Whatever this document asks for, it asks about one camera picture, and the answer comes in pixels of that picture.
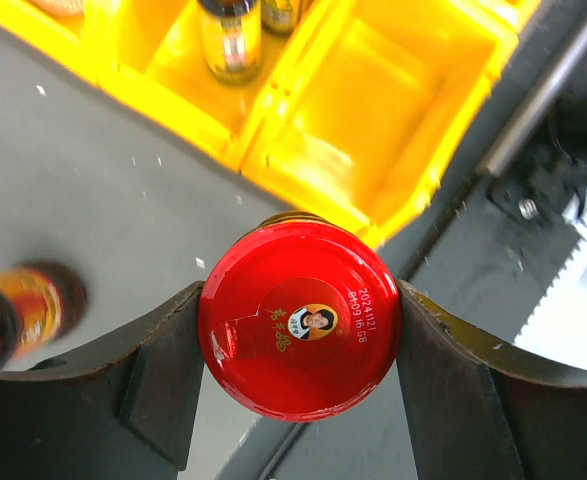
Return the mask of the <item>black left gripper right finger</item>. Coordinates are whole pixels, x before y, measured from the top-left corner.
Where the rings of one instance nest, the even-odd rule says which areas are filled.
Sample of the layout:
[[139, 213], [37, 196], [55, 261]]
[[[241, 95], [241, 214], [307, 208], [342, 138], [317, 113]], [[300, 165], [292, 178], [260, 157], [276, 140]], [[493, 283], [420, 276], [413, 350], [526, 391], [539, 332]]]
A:
[[397, 284], [397, 369], [421, 479], [587, 479], [587, 370], [526, 350]]

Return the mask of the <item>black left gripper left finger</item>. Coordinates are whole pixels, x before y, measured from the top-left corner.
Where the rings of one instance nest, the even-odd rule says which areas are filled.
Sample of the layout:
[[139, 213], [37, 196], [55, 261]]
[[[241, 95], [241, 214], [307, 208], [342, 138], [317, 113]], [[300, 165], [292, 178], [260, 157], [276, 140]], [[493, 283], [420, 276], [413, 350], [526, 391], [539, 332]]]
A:
[[0, 372], [0, 479], [174, 479], [203, 374], [195, 282], [25, 371]]

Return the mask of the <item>red lid jar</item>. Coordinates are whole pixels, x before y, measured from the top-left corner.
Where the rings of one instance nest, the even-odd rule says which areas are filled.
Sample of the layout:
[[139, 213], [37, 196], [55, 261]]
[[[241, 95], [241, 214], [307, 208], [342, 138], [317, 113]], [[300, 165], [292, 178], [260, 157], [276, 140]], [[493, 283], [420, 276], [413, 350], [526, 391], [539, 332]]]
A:
[[35, 259], [0, 271], [0, 370], [68, 335], [87, 305], [85, 282], [63, 263]]
[[198, 335], [219, 386], [247, 409], [308, 423], [364, 400], [400, 343], [398, 285], [348, 231], [307, 212], [272, 216], [205, 281]]

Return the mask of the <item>small brown cap bottle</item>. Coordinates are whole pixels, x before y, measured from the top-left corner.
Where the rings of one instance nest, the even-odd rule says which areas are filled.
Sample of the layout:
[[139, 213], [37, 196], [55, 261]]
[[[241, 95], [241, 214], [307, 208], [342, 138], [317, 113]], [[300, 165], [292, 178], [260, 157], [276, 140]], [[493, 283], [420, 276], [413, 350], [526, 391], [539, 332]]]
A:
[[260, 1], [198, 1], [204, 59], [219, 80], [241, 84], [259, 69]]

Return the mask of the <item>yellow label brown cap bottle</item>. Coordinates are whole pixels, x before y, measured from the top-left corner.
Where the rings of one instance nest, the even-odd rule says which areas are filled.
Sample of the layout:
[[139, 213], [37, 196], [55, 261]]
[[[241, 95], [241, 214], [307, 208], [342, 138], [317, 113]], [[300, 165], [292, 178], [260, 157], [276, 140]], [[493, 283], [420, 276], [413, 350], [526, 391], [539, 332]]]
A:
[[312, 4], [309, 0], [262, 0], [262, 25], [275, 34], [288, 35]]

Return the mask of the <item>yellow bin front left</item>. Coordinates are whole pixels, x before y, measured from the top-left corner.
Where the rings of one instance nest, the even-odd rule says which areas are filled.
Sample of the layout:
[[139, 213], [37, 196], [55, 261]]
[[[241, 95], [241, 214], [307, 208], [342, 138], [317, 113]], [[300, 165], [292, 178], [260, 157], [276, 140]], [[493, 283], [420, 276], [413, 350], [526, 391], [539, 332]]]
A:
[[242, 174], [380, 247], [430, 204], [518, 42], [478, 1], [333, 1]]

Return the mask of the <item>yellow bin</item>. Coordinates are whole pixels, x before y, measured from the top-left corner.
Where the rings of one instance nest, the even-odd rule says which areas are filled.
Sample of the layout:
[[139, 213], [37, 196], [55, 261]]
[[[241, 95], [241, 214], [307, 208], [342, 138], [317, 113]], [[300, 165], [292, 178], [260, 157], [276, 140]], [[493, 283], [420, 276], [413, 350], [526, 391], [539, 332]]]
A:
[[333, 1], [242, 174], [380, 247], [430, 204], [518, 42], [478, 1]]
[[521, 31], [538, 9], [540, 0], [478, 0], [492, 15], [514, 30]]
[[94, 85], [103, 1], [0, 1], [0, 27]]
[[101, 90], [237, 171], [335, 5], [312, 2], [289, 37], [263, 33], [259, 70], [238, 85], [208, 68], [194, 1], [88, 1], [84, 36]]

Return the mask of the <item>yellow bin middle left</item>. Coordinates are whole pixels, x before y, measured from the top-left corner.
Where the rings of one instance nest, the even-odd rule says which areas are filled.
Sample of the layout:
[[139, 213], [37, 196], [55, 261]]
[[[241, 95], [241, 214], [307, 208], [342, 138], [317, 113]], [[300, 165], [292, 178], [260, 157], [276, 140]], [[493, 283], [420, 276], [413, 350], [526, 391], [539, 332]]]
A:
[[289, 37], [263, 33], [259, 70], [238, 85], [208, 68], [194, 1], [88, 1], [84, 36], [101, 90], [237, 171], [335, 5], [312, 2]]

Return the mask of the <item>yellow bin back left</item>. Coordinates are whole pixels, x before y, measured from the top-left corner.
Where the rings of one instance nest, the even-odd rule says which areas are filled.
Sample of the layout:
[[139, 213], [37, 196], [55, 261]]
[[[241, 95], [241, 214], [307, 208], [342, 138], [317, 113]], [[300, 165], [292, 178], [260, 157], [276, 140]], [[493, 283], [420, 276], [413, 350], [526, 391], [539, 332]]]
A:
[[94, 85], [103, 1], [0, 1], [0, 27]]

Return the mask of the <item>yellow bin front right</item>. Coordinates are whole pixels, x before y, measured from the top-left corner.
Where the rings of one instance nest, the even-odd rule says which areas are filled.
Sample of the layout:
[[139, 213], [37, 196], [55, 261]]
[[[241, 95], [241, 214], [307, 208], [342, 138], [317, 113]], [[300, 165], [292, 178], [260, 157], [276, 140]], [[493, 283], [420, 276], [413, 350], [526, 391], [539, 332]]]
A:
[[492, 15], [514, 30], [521, 31], [538, 9], [540, 0], [478, 0]]

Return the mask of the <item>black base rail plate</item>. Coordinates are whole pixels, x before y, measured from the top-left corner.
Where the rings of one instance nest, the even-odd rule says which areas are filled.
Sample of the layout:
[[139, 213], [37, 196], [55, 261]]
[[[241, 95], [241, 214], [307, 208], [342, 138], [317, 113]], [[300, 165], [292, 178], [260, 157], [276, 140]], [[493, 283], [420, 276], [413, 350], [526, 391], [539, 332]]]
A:
[[[586, 330], [587, 302], [559, 287], [587, 263], [587, 1], [540, 5], [443, 191], [383, 256], [445, 311], [544, 358], [521, 333]], [[395, 365], [344, 414], [259, 420], [220, 477], [421, 479]]]

